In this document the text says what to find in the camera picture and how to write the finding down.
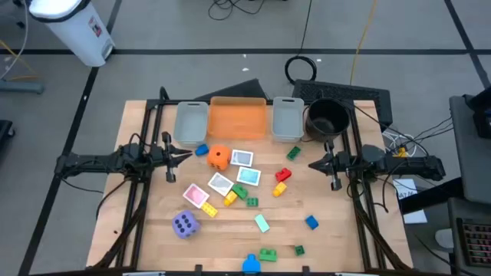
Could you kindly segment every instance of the mint green lego brick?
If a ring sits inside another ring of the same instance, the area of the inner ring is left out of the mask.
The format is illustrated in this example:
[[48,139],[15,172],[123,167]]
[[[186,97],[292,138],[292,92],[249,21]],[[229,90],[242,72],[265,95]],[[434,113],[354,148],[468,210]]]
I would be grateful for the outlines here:
[[258,224],[258,227],[259,229],[261,229],[261,232],[266,232],[269,230],[269,225],[268,223],[266,222],[266,220],[264,219],[264,216],[262,215],[257,215],[255,218],[254,218],[255,222]]
[[286,159],[290,160],[290,161],[293,161],[295,159],[295,157],[297,157],[297,155],[300,153],[300,148],[297,147],[297,146],[294,146],[292,150],[290,150],[290,152],[288,153],[288,155],[286,156]]
[[300,255],[303,255],[303,254],[305,254],[304,247],[301,246],[301,245],[295,246],[295,255],[300,256]]
[[247,197],[247,189],[240,184],[234,184],[232,186],[232,191],[234,191],[241,200],[244,200]]
[[257,207],[259,204],[258,198],[247,198],[247,206],[248,207]]
[[261,251],[259,252],[259,260],[260,261],[276,261],[276,260],[278,260],[278,256],[276,255],[276,250],[261,248]]

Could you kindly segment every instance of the black pot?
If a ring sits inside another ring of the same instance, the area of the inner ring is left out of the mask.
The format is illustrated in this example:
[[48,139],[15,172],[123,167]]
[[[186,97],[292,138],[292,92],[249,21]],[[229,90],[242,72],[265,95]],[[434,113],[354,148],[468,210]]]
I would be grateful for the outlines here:
[[333,140],[350,124],[348,111],[335,100],[319,99],[308,108],[305,132],[319,142]]

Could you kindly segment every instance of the gray plastic bin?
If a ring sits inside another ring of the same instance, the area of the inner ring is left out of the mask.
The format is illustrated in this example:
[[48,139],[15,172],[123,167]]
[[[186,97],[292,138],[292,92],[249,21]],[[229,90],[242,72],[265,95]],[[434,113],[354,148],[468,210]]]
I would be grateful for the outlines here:
[[296,143],[304,136],[302,112],[304,101],[292,97],[273,100],[273,138],[279,142]]
[[204,144],[207,126],[207,103],[181,102],[177,104],[174,139],[181,146],[199,146]]

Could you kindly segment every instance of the purple die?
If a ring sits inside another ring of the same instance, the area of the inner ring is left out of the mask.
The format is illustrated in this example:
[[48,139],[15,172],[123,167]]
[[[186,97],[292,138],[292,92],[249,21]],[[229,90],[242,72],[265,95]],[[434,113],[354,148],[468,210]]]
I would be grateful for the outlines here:
[[172,220],[172,228],[179,238],[189,238],[196,234],[201,225],[194,218],[190,210],[182,211],[177,214]]

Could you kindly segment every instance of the red lego brick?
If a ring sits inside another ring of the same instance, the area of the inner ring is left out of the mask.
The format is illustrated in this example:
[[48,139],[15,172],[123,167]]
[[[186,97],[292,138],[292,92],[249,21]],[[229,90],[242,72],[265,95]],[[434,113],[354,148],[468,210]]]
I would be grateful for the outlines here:
[[281,172],[275,174],[278,182],[285,181],[288,177],[292,176],[292,172],[289,169],[283,168]]

